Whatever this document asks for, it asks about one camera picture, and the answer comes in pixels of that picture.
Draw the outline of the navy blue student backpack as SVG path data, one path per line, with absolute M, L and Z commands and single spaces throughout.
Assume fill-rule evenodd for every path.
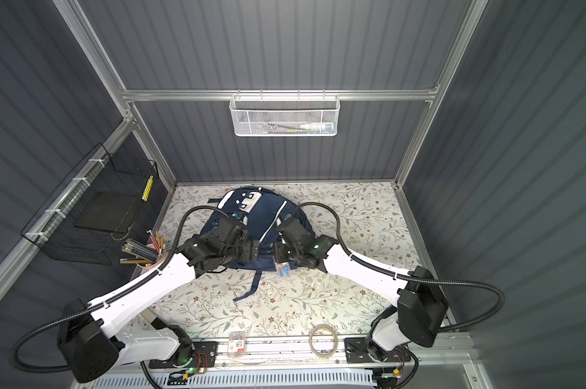
M 195 234 L 186 242 L 186 247 L 198 248 L 201 254 L 204 254 L 199 237 L 215 228 L 222 218 L 235 218 L 246 225 L 250 239 L 259 241 L 257 260 L 225 267 L 254 272 L 250 289 L 245 294 L 234 298 L 233 301 L 241 301 L 252 296 L 257 292 L 262 275 L 265 272 L 276 272 L 273 245 L 278 239 L 277 226 L 285 219 L 294 217 L 302 223 L 304 228 L 314 232 L 309 219 L 303 211 L 298 209 L 297 204 L 262 187 L 246 186 L 230 190 L 221 198 L 209 199 L 207 204 L 215 205 L 218 210 L 212 212 L 200 233 Z

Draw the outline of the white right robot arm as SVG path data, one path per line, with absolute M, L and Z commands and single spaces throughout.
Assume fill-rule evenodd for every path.
M 434 279 L 429 270 L 419 266 L 411 272 L 348 251 L 335 238 L 307 231 L 293 217 L 278 222 L 276 230 L 275 259 L 353 281 L 390 303 L 365 338 L 372 358 L 383 361 L 408 343 L 434 345 L 449 304 L 440 287 L 429 283 Z

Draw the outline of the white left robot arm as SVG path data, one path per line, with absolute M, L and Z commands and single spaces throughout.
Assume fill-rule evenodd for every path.
M 148 306 L 207 272 L 239 261 L 257 259 L 258 241 L 247 222 L 221 216 L 215 226 L 176 243 L 163 262 L 111 293 L 87 304 L 66 306 L 57 345 L 68 370 L 79 383 L 98 379 L 116 366 L 151 359 L 166 360 L 189 348 L 189 337 L 171 325 L 152 335 L 129 336 L 123 327 Z

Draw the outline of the small clear eraser box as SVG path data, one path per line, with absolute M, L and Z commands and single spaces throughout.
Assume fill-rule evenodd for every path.
M 228 356 L 230 358 L 239 358 L 245 355 L 246 352 L 246 336 L 245 331 L 231 332 L 228 338 Z

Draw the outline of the clear tape roll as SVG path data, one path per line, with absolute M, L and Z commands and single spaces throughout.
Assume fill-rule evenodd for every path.
M 309 334 L 309 348 L 318 358 L 331 358 L 338 351 L 338 334 L 328 324 L 320 324 Z

